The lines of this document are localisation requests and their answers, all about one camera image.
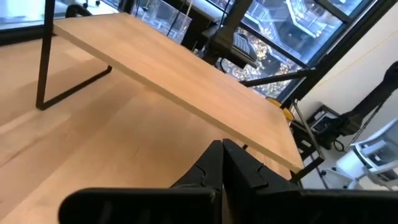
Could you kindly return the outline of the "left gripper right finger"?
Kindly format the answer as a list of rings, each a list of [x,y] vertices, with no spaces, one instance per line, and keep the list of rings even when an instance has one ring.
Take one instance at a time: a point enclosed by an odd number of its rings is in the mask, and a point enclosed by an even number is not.
[[[398,193],[301,189],[232,140],[223,147],[233,224],[398,224]]]

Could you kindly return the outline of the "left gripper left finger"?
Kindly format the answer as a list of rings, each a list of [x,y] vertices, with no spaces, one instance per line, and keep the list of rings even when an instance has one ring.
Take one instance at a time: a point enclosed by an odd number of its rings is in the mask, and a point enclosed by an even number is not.
[[[67,196],[59,224],[220,224],[223,143],[213,141],[169,188],[86,188]]]

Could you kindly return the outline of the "wooden shelf with black legs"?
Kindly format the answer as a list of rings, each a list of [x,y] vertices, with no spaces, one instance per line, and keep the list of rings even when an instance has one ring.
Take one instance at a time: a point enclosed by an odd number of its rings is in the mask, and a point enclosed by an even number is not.
[[[314,136],[310,149],[297,149],[283,111],[233,77],[128,12],[98,16],[54,17],[55,0],[45,0],[44,34],[35,105],[55,105],[85,87],[80,83],[46,100],[52,36],[81,48],[133,80],[242,141],[292,173],[292,182],[325,159]]]

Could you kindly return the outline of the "white office chair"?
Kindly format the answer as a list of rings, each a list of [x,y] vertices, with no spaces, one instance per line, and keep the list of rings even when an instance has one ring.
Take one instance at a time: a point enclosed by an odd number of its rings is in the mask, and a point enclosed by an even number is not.
[[[331,168],[321,171],[328,181],[337,180],[339,189],[362,190],[360,180],[398,191],[398,118],[363,141],[352,143]]]

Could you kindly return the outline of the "black office chair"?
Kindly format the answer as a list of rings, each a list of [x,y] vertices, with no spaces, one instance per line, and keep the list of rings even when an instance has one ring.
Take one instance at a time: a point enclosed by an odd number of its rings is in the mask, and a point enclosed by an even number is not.
[[[257,68],[257,54],[247,36],[234,32],[232,39],[225,42],[215,37],[218,29],[213,26],[201,33],[207,40],[201,58],[210,65],[215,65],[219,59],[226,59],[240,68],[246,65]]]

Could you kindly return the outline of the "clear plastic box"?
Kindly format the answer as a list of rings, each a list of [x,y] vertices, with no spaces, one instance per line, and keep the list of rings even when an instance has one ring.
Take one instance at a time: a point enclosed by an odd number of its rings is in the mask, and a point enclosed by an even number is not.
[[[192,0],[182,0],[173,7],[164,0],[134,0],[131,14],[181,44],[191,23],[188,14],[192,4]]]

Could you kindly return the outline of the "black metal table frame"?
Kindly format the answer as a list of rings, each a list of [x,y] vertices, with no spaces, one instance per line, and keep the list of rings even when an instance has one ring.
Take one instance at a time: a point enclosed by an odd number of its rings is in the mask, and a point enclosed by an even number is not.
[[[253,87],[253,86],[265,85],[265,84],[281,82],[286,80],[294,80],[294,79],[300,79],[302,81],[307,77],[312,76],[313,74],[317,74],[317,70],[315,68],[299,70],[294,73],[276,75],[267,78],[260,78],[257,80],[249,80],[249,81],[245,80],[245,81],[240,81],[240,83],[246,87]],[[291,104],[294,107],[295,111],[298,114],[298,117],[302,122],[302,124],[299,124],[297,121],[291,122],[292,134],[297,147],[303,151],[303,153],[300,154],[301,159],[304,161],[306,158],[311,157],[312,162],[310,162],[307,166],[305,166],[302,170],[300,170],[297,173],[291,171],[290,173],[292,175],[292,178],[290,179],[290,182],[300,187],[303,187],[302,179],[307,174],[311,173],[311,171],[313,171],[314,169],[316,169],[317,172],[320,174],[319,165],[325,161],[325,156],[314,134],[312,133],[310,126],[303,117],[303,114],[300,111],[297,102],[298,98],[292,93],[288,98],[286,98],[283,101],[283,103],[280,105],[280,109],[287,108],[288,104]]]

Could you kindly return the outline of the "black window frame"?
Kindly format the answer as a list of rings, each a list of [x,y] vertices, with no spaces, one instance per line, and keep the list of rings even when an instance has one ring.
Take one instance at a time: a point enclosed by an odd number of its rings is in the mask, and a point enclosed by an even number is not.
[[[294,79],[248,87],[279,102],[292,93],[303,98],[317,82],[386,14],[398,0],[192,0],[191,23],[182,40],[202,56],[202,32],[217,26],[217,39],[247,36],[257,54],[257,68],[229,60],[214,65],[240,81],[313,69]]]

